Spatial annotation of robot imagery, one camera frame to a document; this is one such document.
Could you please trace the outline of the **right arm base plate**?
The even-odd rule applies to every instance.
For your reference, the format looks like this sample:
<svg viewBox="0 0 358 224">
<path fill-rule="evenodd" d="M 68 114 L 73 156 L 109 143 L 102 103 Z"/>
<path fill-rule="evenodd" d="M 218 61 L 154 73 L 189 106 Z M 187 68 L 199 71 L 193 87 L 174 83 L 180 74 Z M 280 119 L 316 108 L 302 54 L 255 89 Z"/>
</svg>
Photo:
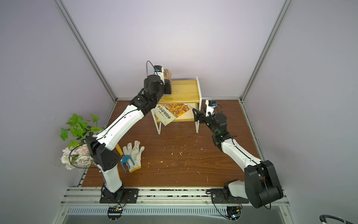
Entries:
<svg viewBox="0 0 358 224">
<path fill-rule="evenodd" d="M 206 191 L 207 195 L 210 195 L 212 203 L 231 203 L 231 204 L 249 204 L 249 200 L 242 197 L 234 197 L 229 194 L 225 189 L 209 189 Z"/>
</svg>

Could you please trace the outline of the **brown striped cloth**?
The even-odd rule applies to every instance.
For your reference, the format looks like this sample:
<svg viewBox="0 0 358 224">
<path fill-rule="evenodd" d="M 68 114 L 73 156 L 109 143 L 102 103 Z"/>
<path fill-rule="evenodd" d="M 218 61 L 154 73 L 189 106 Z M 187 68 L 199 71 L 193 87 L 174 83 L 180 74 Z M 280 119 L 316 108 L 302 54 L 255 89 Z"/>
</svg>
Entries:
<svg viewBox="0 0 358 224">
<path fill-rule="evenodd" d="M 169 80 L 169 82 L 172 82 L 172 72 L 168 69 L 164 69 L 164 79 Z"/>
</svg>

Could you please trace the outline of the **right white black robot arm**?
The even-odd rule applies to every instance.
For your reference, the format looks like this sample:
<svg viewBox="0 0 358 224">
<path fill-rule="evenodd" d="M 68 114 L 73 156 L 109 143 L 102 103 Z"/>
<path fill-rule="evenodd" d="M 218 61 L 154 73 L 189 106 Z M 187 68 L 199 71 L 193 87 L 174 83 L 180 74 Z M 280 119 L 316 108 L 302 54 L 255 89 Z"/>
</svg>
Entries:
<svg viewBox="0 0 358 224">
<path fill-rule="evenodd" d="M 274 164 L 253 156 L 239 145 L 227 130 L 227 117 L 224 114 L 204 114 L 197 109 L 193 109 L 193 114 L 194 121 L 207 125 L 212 131 L 214 145 L 244 171 L 245 194 L 255 208 L 283 198 L 282 186 Z"/>
</svg>

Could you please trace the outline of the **white wooden two-tier bookshelf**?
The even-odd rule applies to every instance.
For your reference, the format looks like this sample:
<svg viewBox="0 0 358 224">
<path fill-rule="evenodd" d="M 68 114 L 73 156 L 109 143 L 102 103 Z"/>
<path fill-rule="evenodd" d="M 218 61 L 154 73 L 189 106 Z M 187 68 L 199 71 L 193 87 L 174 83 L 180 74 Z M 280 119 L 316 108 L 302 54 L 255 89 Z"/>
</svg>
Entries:
<svg viewBox="0 0 358 224">
<path fill-rule="evenodd" d="M 195 79 L 175 79 L 172 81 L 172 94 L 164 95 L 159 104 L 175 104 L 175 103 L 196 103 L 197 110 L 201 110 L 202 106 L 202 94 L 200 89 L 200 81 L 199 78 Z M 152 110 L 152 116 L 154 120 L 154 124 L 157 129 L 157 133 L 161 134 L 162 123 L 158 120 L 158 118 L 154 115 Z M 195 122 L 196 133 L 199 133 L 199 123 Z"/>
</svg>

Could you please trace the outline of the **colourful China history picture book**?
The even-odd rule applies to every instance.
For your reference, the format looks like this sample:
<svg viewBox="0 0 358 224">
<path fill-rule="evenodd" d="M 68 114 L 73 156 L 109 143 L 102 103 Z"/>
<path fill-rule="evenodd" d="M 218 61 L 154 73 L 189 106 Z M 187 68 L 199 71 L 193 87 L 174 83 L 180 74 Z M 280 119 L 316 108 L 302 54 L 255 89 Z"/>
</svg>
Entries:
<svg viewBox="0 0 358 224">
<path fill-rule="evenodd" d="M 153 112 L 158 120 L 166 126 L 192 109 L 189 104 L 183 103 L 158 104 Z"/>
</svg>

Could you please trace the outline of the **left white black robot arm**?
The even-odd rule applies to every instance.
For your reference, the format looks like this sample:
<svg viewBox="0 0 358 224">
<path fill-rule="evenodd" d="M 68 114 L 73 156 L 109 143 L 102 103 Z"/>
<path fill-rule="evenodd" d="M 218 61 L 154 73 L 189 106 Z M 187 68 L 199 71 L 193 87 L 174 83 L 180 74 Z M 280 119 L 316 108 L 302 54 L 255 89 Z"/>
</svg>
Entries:
<svg viewBox="0 0 358 224">
<path fill-rule="evenodd" d="M 172 93 L 171 80 L 164 73 L 148 75 L 143 88 L 129 102 L 124 112 L 100 134 L 86 137 L 89 160 L 101 171 L 104 179 L 104 201 L 120 202 L 124 197 L 124 185 L 118 172 L 119 156 L 115 153 L 116 145 L 138 121 L 155 108 L 164 95 Z"/>
</svg>

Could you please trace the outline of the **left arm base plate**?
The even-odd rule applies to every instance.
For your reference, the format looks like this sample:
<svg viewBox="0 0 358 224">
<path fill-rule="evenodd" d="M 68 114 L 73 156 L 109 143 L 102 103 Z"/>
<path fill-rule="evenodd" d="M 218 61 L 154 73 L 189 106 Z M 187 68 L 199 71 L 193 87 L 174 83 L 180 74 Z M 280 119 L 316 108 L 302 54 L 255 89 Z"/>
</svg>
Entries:
<svg viewBox="0 0 358 224">
<path fill-rule="evenodd" d="M 100 203 L 136 203 L 139 189 L 121 187 L 116 192 L 110 192 L 106 187 L 101 189 Z"/>
</svg>

